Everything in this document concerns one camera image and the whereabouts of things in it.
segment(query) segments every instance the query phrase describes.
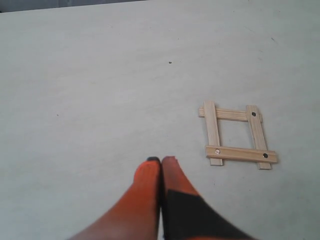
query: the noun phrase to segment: white surface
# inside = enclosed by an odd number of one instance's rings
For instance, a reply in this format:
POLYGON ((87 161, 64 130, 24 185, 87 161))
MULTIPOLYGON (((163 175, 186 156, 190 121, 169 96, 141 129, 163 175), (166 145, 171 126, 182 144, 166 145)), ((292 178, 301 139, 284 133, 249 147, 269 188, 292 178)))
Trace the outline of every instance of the white surface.
MULTIPOLYGON (((319 239, 319 8, 160 0, 0 14, 1 239, 71 236, 153 155, 176 155, 249 234, 319 239), (204 100, 258 105, 280 163, 210 166, 204 100)), ((220 127, 223 145, 252 147, 246 123, 220 127)))

